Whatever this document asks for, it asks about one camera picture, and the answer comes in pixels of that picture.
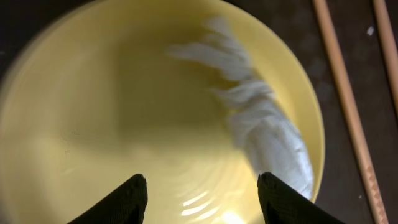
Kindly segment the wooden chopstick left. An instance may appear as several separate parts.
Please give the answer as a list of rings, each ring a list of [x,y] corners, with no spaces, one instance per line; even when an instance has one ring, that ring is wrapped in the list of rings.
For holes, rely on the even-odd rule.
[[[333,77],[338,89],[338,94],[343,107],[346,123],[354,147],[354,153],[356,155],[356,160],[360,169],[374,222],[377,224],[388,224],[389,221],[382,200],[381,191],[377,182],[373,162],[369,153],[368,144],[327,1],[313,0],[312,3],[315,8],[317,21],[322,33],[330,65],[333,70]]]

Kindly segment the wooden chopstick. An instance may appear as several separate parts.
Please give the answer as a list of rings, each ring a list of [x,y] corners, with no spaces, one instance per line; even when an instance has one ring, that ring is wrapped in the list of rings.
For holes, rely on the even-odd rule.
[[[397,46],[385,0],[373,0],[379,40],[382,45],[389,84],[397,111]]]
[[[338,94],[343,107],[346,123],[354,147],[354,153],[356,155],[356,160],[360,169],[374,222],[377,224],[388,224],[389,221],[382,200],[381,191],[377,182],[373,162],[369,153],[368,144],[327,1],[313,0],[312,3],[315,8],[317,21],[322,33],[330,65],[333,70],[333,77],[338,89]]]

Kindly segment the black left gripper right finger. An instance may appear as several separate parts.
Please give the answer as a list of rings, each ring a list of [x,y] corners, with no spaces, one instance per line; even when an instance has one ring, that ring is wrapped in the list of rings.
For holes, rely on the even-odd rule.
[[[270,172],[258,177],[257,188],[266,224],[344,224]]]

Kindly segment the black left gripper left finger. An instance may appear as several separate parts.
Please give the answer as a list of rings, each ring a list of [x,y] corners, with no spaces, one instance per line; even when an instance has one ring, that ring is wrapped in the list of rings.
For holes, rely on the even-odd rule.
[[[135,174],[69,224],[142,224],[147,202],[146,179]]]

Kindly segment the white napkin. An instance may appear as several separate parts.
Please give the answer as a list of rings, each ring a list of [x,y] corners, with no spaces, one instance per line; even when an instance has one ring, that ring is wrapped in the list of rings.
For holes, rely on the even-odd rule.
[[[237,83],[227,90],[213,89],[232,111],[228,124],[234,145],[244,150],[256,175],[271,172],[310,199],[315,178],[300,131],[275,102],[273,89],[258,77],[227,21],[213,17],[205,27],[209,33],[202,40],[173,45],[169,55],[215,68],[225,80]]]

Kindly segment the wooden chopstick right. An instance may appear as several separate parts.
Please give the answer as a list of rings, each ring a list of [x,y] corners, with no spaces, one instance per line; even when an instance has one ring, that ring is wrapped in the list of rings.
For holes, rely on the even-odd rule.
[[[385,0],[373,0],[379,40],[382,45],[389,84],[397,111],[397,46]]]

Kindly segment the yellow plate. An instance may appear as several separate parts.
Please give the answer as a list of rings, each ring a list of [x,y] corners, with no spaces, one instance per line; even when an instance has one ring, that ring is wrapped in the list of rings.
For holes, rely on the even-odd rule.
[[[1,88],[1,208],[9,223],[68,223],[134,174],[146,223],[262,223],[256,175],[234,147],[220,73],[169,55],[220,16],[298,127],[318,193],[323,120],[284,42],[224,1],[95,1],[53,23]]]

